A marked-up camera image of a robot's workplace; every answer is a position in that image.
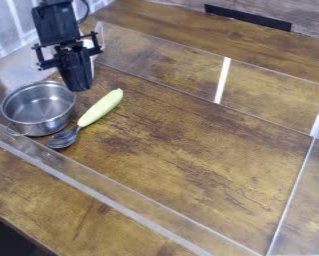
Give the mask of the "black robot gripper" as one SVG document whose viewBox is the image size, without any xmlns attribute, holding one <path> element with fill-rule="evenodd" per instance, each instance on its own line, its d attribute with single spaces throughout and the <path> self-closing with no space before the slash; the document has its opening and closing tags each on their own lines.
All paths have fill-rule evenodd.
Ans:
<svg viewBox="0 0 319 256">
<path fill-rule="evenodd" d="M 93 84 L 90 57 L 103 52 L 98 33 L 93 31 L 82 35 L 79 31 L 79 24 L 86 20 L 90 11 L 78 20 L 73 0 L 41 0 L 31 14 L 39 37 L 39 43 L 33 47 L 39 69 L 58 67 L 69 89 L 74 92 L 89 90 Z M 85 38 L 94 42 L 90 49 L 83 46 Z"/>
</svg>

